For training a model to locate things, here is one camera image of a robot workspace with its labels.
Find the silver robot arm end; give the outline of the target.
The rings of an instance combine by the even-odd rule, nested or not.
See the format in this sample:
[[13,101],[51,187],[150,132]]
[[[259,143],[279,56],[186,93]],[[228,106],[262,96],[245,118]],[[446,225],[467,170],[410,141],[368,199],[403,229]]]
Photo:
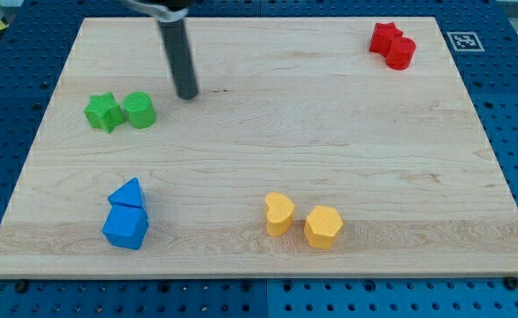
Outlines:
[[160,22],[183,19],[194,0],[119,0],[126,8],[149,15]]

